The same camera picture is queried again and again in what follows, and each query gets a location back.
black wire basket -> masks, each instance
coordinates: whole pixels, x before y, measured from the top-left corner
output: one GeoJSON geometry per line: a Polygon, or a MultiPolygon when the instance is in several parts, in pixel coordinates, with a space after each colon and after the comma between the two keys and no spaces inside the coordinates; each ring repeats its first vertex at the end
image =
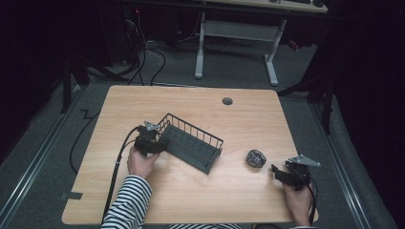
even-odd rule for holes
{"type": "Polygon", "coordinates": [[[158,142],[169,142],[168,153],[209,174],[221,154],[223,140],[172,114],[167,114],[158,125],[158,142]]]}

person's hand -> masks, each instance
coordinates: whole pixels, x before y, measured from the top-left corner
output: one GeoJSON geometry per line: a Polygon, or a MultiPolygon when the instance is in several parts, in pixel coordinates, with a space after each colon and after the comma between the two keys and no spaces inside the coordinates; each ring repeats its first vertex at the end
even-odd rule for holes
{"type": "Polygon", "coordinates": [[[312,205],[312,194],[308,187],[300,191],[294,191],[292,187],[283,183],[286,192],[287,207],[291,212],[292,219],[297,226],[310,226],[309,210],[312,205]]]}
{"type": "Polygon", "coordinates": [[[143,156],[135,147],[131,147],[128,156],[128,172],[142,178],[147,178],[153,171],[153,165],[160,154],[143,156]]]}

wooden tabletop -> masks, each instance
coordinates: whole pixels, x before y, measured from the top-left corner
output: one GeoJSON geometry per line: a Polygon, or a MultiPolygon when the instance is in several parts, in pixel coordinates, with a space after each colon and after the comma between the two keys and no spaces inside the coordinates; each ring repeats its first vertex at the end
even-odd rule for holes
{"type": "Polygon", "coordinates": [[[272,8],[278,10],[296,10],[306,12],[328,12],[328,8],[323,6],[322,8],[315,7],[313,3],[304,4],[297,2],[290,2],[286,0],[277,1],[275,3],[269,0],[204,0],[204,2],[223,3],[223,4],[236,4],[250,7],[272,8]]]}
{"type": "MultiPolygon", "coordinates": [[[[158,123],[167,113],[221,138],[221,155],[209,175],[162,153],[148,178],[153,189],[145,223],[291,221],[281,183],[269,171],[297,156],[277,93],[271,90],[113,86],[62,216],[67,224],[99,224],[115,160],[127,134],[145,120],[158,123]],[[223,98],[233,100],[224,105],[223,98]],[[245,158],[265,154],[261,169],[245,158]]],[[[135,139],[135,132],[130,139],[135,139]]],[[[116,190],[128,175],[124,151],[116,190]]]]}

person's arm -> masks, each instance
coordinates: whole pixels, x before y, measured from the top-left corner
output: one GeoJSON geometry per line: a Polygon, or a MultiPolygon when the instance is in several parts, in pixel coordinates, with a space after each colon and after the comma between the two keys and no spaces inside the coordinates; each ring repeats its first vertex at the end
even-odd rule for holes
{"type": "Polygon", "coordinates": [[[141,228],[146,216],[152,189],[146,178],[152,173],[155,160],[160,154],[145,157],[134,147],[128,156],[129,176],[124,180],[104,217],[101,228],[141,228]]]}
{"type": "Polygon", "coordinates": [[[317,228],[311,227],[309,223],[309,210],[312,205],[312,194],[308,187],[300,191],[294,191],[290,186],[283,183],[286,192],[287,208],[291,212],[294,228],[317,228]]]}

